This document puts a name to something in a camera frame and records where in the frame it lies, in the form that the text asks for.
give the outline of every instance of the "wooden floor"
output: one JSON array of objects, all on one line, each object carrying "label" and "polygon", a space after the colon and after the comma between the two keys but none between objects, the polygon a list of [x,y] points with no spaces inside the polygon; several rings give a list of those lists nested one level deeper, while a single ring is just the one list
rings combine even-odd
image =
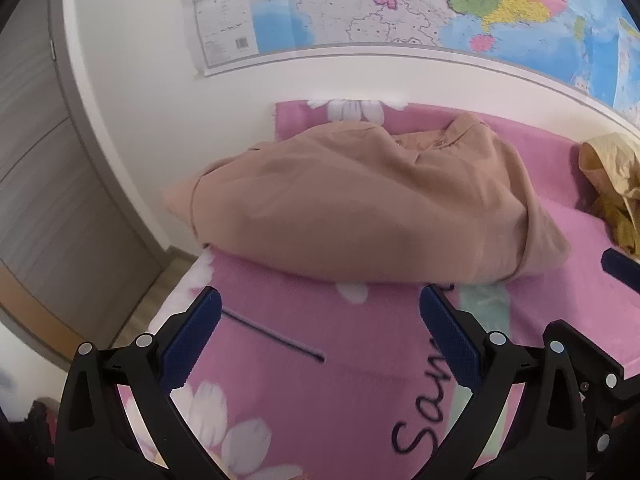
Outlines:
[{"label": "wooden floor", "polygon": [[113,347],[129,345],[137,336],[146,331],[146,327],[160,310],[166,297],[174,290],[175,286],[182,279],[193,265],[194,260],[185,256],[176,256],[169,266],[158,277],[151,286],[145,297],[133,311],[133,314],[124,325],[120,334],[113,343]]}]

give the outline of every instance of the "qr code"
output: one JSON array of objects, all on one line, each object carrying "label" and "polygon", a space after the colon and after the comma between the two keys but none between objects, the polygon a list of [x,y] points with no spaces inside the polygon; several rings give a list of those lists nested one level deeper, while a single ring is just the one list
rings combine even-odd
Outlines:
[{"label": "qr code", "polygon": [[249,48],[249,42],[246,40],[246,38],[238,38],[236,40],[236,49],[244,50],[246,48]]}]

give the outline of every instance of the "crumpled yellow fabric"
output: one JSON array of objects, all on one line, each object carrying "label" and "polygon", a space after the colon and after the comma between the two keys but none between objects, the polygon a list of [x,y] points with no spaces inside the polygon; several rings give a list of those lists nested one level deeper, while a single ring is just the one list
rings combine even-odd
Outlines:
[{"label": "crumpled yellow fabric", "polygon": [[617,245],[640,256],[640,144],[620,134],[580,146],[578,166],[600,195],[591,214],[612,228]]}]

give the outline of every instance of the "white wall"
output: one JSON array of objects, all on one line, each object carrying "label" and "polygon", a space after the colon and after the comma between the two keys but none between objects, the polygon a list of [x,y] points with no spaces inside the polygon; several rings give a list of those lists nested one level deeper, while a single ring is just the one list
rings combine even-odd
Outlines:
[{"label": "white wall", "polygon": [[339,48],[334,57],[204,78],[184,39],[180,0],[65,0],[65,30],[84,105],[116,175],[160,243],[192,252],[197,245],[163,211],[161,191],[216,158],[270,139],[277,101],[384,99],[466,108],[575,140],[638,133],[575,89],[442,51],[416,59],[411,48],[372,48],[375,56],[359,57]]},{"label": "white wall", "polygon": [[66,372],[0,324],[0,406],[10,421],[23,420],[38,397],[60,400]]}]

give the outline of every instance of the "pink blanket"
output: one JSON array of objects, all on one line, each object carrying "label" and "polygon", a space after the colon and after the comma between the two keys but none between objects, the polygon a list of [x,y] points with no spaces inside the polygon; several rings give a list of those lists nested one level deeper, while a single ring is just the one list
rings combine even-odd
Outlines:
[{"label": "pink blanket", "polygon": [[[337,103],[278,104],[276,135],[285,139],[340,119],[345,107],[351,114],[369,110],[392,134],[443,128],[459,113]],[[600,256],[612,245],[603,222],[582,212],[593,190],[578,171],[577,146],[543,130],[481,117],[519,150],[574,253],[559,270],[506,286],[458,286],[452,298],[487,330],[501,330],[521,344],[541,346],[546,324],[565,319],[621,362],[627,375],[638,373],[639,297],[600,269]],[[418,316],[419,285],[313,282],[207,249],[149,330],[185,310],[209,283],[227,310],[275,336],[223,317],[188,384],[172,393],[198,439],[233,478],[287,480],[306,473],[314,480],[410,479],[469,398]],[[499,449],[515,393],[485,459]],[[159,460],[128,392],[124,397],[143,449]]]}]

